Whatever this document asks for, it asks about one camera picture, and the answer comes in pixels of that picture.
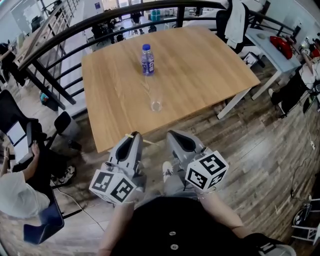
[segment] white table leg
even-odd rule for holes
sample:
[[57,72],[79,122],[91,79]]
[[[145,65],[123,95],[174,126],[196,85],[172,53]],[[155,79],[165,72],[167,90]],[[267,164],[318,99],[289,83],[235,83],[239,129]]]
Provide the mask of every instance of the white table leg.
[[258,98],[268,87],[282,74],[281,71],[275,72],[275,74],[266,82],[256,93],[252,96],[252,99],[255,100]]
[[232,100],[221,110],[221,112],[217,115],[218,119],[223,118],[230,110],[234,108],[234,106],[250,91],[251,88],[246,89],[236,96],[232,98]]

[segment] wooden table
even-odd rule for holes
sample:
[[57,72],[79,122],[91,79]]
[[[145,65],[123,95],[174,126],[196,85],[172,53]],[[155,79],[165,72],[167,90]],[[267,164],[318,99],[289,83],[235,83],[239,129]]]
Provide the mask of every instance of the wooden table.
[[[155,74],[142,75],[142,45],[150,44]],[[98,152],[125,134],[142,135],[230,98],[260,83],[214,33],[181,27],[117,42],[82,59],[86,104]],[[153,112],[150,84],[161,87],[163,107]]]

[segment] sneaker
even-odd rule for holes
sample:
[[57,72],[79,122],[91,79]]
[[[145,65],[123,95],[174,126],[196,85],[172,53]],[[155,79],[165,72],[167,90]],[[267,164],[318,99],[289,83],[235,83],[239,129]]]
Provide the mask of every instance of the sneaker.
[[282,102],[280,102],[280,103],[278,104],[278,106],[279,106],[279,108],[281,109],[282,113],[285,114],[284,110],[282,109]]
[[270,95],[270,97],[272,98],[272,95],[274,94],[274,90],[272,90],[271,88],[268,90],[268,93]]
[[58,179],[59,184],[66,184],[76,174],[76,168],[70,165],[62,178]]
[[167,178],[174,175],[172,164],[169,161],[165,161],[162,164],[163,182],[166,182]]

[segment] hand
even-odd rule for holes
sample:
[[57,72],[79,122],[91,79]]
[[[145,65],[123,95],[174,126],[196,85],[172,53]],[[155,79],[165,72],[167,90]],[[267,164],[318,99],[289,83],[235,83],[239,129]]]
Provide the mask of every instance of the hand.
[[40,149],[39,149],[39,145],[36,140],[33,141],[31,149],[32,149],[32,153],[34,154],[34,156],[38,157],[40,154]]
[[8,146],[5,147],[3,155],[4,155],[4,158],[8,158],[9,159],[10,149],[9,149]]

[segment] plastic water bottle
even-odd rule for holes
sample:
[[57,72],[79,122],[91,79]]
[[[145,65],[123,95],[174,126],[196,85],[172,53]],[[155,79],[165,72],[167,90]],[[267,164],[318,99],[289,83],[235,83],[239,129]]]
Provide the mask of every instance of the plastic water bottle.
[[142,46],[141,64],[142,73],[145,76],[152,76],[155,73],[155,59],[150,44],[144,44]]

